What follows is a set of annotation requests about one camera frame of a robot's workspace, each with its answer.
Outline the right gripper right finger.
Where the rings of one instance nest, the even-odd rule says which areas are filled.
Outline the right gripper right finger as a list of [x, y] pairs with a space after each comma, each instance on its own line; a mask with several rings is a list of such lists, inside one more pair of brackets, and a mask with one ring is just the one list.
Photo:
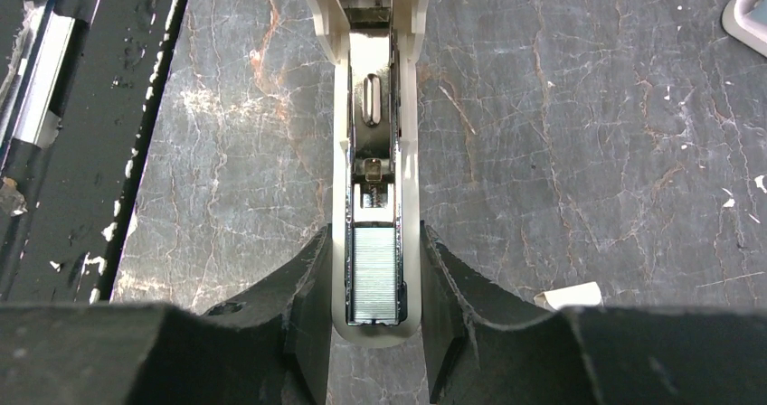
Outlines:
[[421, 333], [436, 404], [763, 404], [766, 314], [570, 306], [505, 291], [421, 227]]

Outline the staple strip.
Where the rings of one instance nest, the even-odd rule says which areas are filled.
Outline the staple strip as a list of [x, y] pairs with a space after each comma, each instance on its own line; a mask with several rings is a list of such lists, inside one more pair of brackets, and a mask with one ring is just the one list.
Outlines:
[[355, 228], [349, 322], [395, 324], [397, 283], [395, 228]]

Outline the light blue stapler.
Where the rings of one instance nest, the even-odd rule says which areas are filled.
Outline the light blue stapler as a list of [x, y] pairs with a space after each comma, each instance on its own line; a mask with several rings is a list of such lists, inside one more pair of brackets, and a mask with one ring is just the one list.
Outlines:
[[766, 0], [730, 0], [721, 21], [730, 36], [766, 56]]

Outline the white stapler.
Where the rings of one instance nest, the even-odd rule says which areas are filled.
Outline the white stapler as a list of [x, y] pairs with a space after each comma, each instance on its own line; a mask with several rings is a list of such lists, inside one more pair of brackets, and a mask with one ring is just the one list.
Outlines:
[[[429, 0], [306, 0], [335, 67], [331, 314], [347, 341], [395, 346], [421, 323], [416, 64]], [[355, 228], [395, 228], [395, 324], [355, 325]]]

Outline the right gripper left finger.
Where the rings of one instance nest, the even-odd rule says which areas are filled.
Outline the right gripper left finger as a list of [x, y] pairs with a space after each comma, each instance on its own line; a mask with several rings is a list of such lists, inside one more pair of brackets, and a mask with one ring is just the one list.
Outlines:
[[332, 235], [201, 315], [166, 303], [4, 304], [4, 404], [322, 404]]

